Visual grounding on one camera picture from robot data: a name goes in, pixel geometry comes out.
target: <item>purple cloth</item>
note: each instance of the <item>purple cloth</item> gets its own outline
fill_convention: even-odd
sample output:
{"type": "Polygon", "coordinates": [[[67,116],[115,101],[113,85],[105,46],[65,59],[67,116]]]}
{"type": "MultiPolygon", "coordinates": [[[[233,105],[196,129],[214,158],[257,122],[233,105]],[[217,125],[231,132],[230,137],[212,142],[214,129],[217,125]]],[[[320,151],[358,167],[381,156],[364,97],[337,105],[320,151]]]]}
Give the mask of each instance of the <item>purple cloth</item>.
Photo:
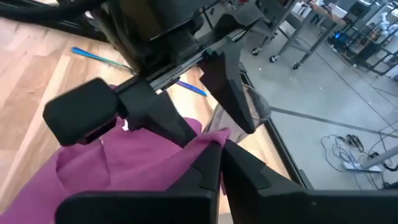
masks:
{"type": "Polygon", "coordinates": [[[87,146],[61,147],[24,186],[0,223],[52,223],[64,199],[86,190],[165,191],[211,141],[223,145],[229,136],[228,129],[200,135],[201,124],[186,120],[198,136],[185,148],[146,129],[124,131],[122,119],[87,146]]]}

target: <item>wooden floor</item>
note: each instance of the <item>wooden floor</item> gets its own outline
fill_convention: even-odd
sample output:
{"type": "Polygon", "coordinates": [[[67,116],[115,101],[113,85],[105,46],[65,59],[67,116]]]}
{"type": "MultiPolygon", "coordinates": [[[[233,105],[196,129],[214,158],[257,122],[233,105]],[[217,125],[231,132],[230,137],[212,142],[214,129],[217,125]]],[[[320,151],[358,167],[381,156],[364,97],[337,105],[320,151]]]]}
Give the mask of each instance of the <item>wooden floor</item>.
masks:
{"type": "MultiPolygon", "coordinates": [[[[120,84],[124,70],[70,52],[79,47],[118,62],[124,59],[108,44],[40,26],[0,19],[0,213],[59,147],[42,119],[45,103],[94,77],[120,84]]],[[[183,81],[203,88],[201,73],[191,70],[183,81]]],[[[207,123],[216,101],[174,85],[168,90],[182,116],[207,123]]],[[[288,176],[265,128],[241,145],[288,176]]],[[[229,212],[222,196],[220,213],[229,212]]]]}

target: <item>magenta fabric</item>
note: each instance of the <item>magenta fabric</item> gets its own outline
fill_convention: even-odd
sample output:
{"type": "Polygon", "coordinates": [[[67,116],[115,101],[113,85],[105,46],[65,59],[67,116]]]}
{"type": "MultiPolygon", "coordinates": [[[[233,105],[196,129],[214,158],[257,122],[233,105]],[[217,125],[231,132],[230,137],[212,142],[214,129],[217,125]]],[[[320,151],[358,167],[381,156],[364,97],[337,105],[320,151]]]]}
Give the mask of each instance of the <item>magenta fabric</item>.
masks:
{"type": "Polygon", "coordinates": [[[198,136],[185,148],[146,129],[114,129],[87,145],[61,147],[24,186],[0,217],[1,224],[53,223],[67,197],[86,190],[165,191],[211,141],[223,145],[228,129],[202,134],[201,124],[186,119],[198,136]]]}

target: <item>blue pen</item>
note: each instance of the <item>blue pen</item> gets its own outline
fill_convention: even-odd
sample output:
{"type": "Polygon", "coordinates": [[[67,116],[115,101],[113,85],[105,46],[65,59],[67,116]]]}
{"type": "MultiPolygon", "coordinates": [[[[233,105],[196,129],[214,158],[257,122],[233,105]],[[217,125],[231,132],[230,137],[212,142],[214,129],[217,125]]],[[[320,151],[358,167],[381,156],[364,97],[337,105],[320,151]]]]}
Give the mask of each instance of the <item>blue pen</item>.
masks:
{"type": "MultiPolygon", "coordinates": [[[[89,57],[89,58],[92,58],[92,59],[99,60],[101,62],[110,63],[112,65],[116,65],[116,66],[125,68],[125,69],[129,70],[133,74],[135,73],[133,71],[133,69],[128,67],[127,65],[123,65],[122,63],[114,62],[112,60],[109,60],[109,59],[94,55],[94,54],[89,53],[89,52],[87,52],[85,50],[82,50],[82,49],[80,49],[78,47],[72,47],[72,52],[75,53],[75,54],[78,54],[78,55],[82,55],[82,56],[85,56],[85,57],[89,57]]],[[[189,89],[189,90],[191,90],[191,91],[193,91],[195,93],[198,93],[198,94],[200,94],[202,96],[207,96],[207,94],[203,90],[201,90],[201,89],[199,89],[199,88],[197,88],[197,87],[195,87],[195,86],[193,86],[191,84],[185,83],[183,81],[178,81],[177,84],[182,86],[182,87],[185,87],[185,88],[187,88],[187,89],[189,89]]]]}

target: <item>gray concrete floor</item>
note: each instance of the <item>gray concrete floor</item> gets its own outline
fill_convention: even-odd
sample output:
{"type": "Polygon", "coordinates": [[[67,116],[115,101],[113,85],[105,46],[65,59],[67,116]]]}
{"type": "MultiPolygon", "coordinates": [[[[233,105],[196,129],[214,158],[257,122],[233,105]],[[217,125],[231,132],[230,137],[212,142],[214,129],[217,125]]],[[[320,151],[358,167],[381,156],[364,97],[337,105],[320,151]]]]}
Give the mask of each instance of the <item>gray concrete floor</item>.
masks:
{"type": "MultiPolygon", "coordinates": [[[[214,23],[219,17],[220,8],[217,7],[211,20],[214,23]]],[[[290,34],[294,31],[286,23],[282,28],[290,34]]],[[[315,43],[318,33],[316,27],[308,28],[301,33],[299,42],[308,47],[315,43]]],[[[352,68],[327,44],[322,44],[298,70],[293,70],[292,66],[301,59],[303,52],[296,49],[288,49],[276,63],[270,63],[269,57],[275,55],[287,39],[279,34],[258,56],[252,56],[251,50],[261,39],[255,33],[247,36],[241,61],[257,91],[273,107],[272,120],[298,168],[304,170],[315,189],[376,189],[369,175],[331,168],[320,141],[329,134],[355,134],[368,151],[380,140],[379,130],[391,133],[398,129],[398,122],[395,123],[398,120],[398,84],[387,77],[378,78],[374,73],[352,68]]],[[[387,149],[398,144],[398,132],[393,134],[395,136],[385,139],[387,149]]],[[[332,156],[332,142],[325,141],[325,145],[330,162],[343,169],[341,162],[332,156]]],[[[381,142],[374,149],[384,151],[381,142]]],[[[355,150],[352,153],[356,158],[361,155],[355,150]]],[[[396,165],[398,156],[392,161],[396,165]]],[[[384,178],[387,182],[395,182],[397,174],[386,171],[384,178]]],[[[381,175],[372,177],[381,187],[381,175]]]]}

